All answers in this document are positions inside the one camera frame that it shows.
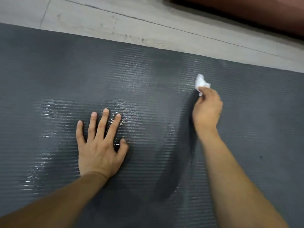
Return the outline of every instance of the person's right arm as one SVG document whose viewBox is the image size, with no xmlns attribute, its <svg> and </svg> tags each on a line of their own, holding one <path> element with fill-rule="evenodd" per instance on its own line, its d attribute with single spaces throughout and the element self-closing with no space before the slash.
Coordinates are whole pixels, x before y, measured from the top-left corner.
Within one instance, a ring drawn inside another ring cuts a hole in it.
<svg viewBox="0 0 304 228">
<path fill-rule="evenodd" d="M 246 176 L 221 140 L 216 125 L 222 102 L 215 90 L 200 88 L 203 96 L 192 117 L 204 148 L 211 196 L 220 228 L 288 228 L 287 223 Z"/>
</svg>

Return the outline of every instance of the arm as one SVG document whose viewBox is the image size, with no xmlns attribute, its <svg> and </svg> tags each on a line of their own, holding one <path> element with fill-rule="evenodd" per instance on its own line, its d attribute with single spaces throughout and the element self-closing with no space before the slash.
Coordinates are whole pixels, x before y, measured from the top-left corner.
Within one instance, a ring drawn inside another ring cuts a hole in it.
<svg viewBox="0 0 304 228">
<path fill-rule="evenodd" d="M 246 176 L 221 140 L 216 124 L 222 102 L 216 91 L 201 88 L 193 121 L 204 148 L 215 214 L 220 228 L 288 228 L 287 223 Z"/>
<path fill-rule="evenodd" d="M 113 139 L 121 119 L 120 114 L 116 115 L 104 138 L 108 115 L 109 110 L 104 109 L 97 133 L 95 133 L 97 113 L 92 113 L 87 142 L 82 134 L 82 121 L 77 124 L 76 139 L 79 149 L 80 178 L 44 198 L 0 218 L 0 227 L 66 228 L 74 224 L 82 208 L 118 171 L 128 150 L 124 139 L 120 141 L 120 149 L 117 153 L 113 148 Z"/>
</svg>

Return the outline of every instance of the ribbed mat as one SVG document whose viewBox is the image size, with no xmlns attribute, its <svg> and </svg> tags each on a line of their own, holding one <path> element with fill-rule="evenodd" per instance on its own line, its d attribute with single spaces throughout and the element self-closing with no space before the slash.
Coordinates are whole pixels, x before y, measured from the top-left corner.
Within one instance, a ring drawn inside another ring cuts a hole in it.
<svg viewBox="0 0 304 228">
<path fill-rule="evenodd" d="M 76 179 L 76 123 L 108 107 L 130 149 L 76 227 L 216 227 L 191 121 L 201 73 L 224 102 L 222 139 L 302 227 L 304 74 L 5 24 L 0 68 L 0 215 Z"/>
</svg>

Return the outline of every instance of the floor seam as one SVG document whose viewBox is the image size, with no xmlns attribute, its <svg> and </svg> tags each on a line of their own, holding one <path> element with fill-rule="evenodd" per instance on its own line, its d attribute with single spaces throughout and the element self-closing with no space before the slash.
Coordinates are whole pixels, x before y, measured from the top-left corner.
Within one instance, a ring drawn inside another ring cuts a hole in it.
<svg viewBox="0 0 304 228">
<path fill-rule="evenodd" d="M 166 25 L 162 25 L 162 24 L 159 24 L 159 23 L 150 22 L 150 21 L 147 21 L 147 20 L 144 20 L 144 19 L 140 19 L 140 18 L 128 16 L 128 15 L 125 15 L 125 14 L 120 14 L 120 13 L 117 13 L 117 12 L 113 12 L 113 11 L 101 9 L 101 8 L 99 8 L 99 7 L 96 7 L 96 6 L 92 6 L 92 5 L 88 5 L 88 4 L 82 4 L 82 3 L 79 3 L 79 2 L 76 2 L 76 1 L 71 1 L 71 0 L 63 0 L 63 1 L 67 1 L 67 2 L 71 2 L 71 3 L 83 5 L 83 6 L 86 6 L 86 7 L 91 7 L 91 8 L 98 9 L 98 10 L 103 10 L 103 11 L 106 11 L 106 12 L 109 12 L 109 13 L 113 13 L 113 14 L 125 16 L 125 17 L 128 17 L 128 18 L 133 18 L 133 19 L 141 20 L 141 21 L 144 21 L 144 22 L 148 22 L 148 23 L 152 23 L 152 24 L 164 26 L 164 27 L 167 27 L 167 28 L 170 28 L 170 29 L 179 30 L 179 31 L 182 31 L 182 32 L 185 32 L 185 33 L 190 33 L 190 34 L 197 35 L 197 36 L 200 36 L 200 37 L 213 39 L 213 40 L 216 40 L 216 41 L 218 41 L 218 42 L 224 42 L 224 43 L 227 43 L 227 44 L 230 44 L 230 45 L 236 45 L 236 46 L 239 46 L 239 47 L 242 47 L 242 48 L 251 49 L 251 50 L 254 50 L 254 51 L 257 51 L 257 52 L 266 53 L 266 54 L 269 54 L 269 55 L 273 55 L 273 56 L 282 58 L 281 56 L 276 55 L 276 54 L 273 54 L 273 53 L 268 53 L 268 52 L 260 51 L 260 50 L 257 50 L 257 49 L 248 48 L 248 47 L 245 47 L 245 46 L 242 46 L 242 45 L 237 45 L 237 44 L 234 44 L 234 43 L 225 42 L 225 41 L 222 41 L 222 40 L 219 40 L 219 39 L 206 37 L 206 36 L 203 36 L 203 35 L 200 35 L 200 34 L 196 34 L 196 33 L 191 33 L 191 32 L 188 32 L 188 31 L 185 31 L 185 30 L 182 30 L 182 29 L 176 29 L 176 28 L 173 28 L 173 27 L 171 27 L 171 26 L 166 26 Z"/>
<path fill-rule="evenodd" d="M 41 19 L 39 28 L 41 28 L 42 22 L 43 22 L 43 20 L 44 20 L 45 14 L 47 13 L 47 10 L 48 10 L 48 8 L 49 8 L 50 2 L 51 2 L 51 0 L 49 0 L 49 3 L 47 4 L 47 8 L 45 9 L 45 12 L 44 12 L 43 18 Z"/>
</svg>

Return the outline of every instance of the ridged surface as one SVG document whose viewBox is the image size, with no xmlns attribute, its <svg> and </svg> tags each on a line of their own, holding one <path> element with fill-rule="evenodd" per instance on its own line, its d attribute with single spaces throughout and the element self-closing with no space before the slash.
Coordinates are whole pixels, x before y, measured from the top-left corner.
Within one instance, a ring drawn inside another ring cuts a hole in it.
<svg viewBox="0 0 304 228">
<path fill-rule="evenodd" d="M 4 24 L 0 67 L 0 215 L 76 179 L 76 123 L 87 132 L 108 107 L 123 115 L 115 146 L 130 149 L 76 227 L 216 227 L 191 122 L 202 73 L 224 102 L 223 140 L 301 227 L 303 74 Z"/>
</svg>

